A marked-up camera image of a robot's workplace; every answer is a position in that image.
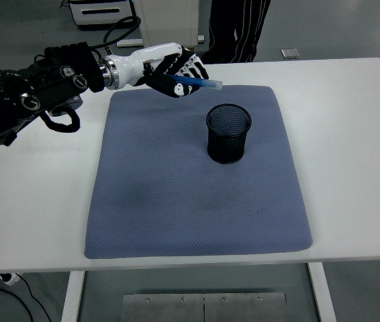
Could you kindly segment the white and black hand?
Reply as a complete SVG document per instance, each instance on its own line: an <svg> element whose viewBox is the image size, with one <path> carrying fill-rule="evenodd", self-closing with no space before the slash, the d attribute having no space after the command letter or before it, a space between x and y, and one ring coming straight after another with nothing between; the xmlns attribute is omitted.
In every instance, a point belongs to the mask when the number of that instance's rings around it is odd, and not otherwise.
<svg viewBox="0 0 380 322"><path fill-rule="evenodd" d="M198 55L178 43L161 44L133 52L129 56L110 55L106 58L109 89L147 85L164 95L179 98L200 88L196 81L178 80L179 77L207 80L208 73Z"/></svg>

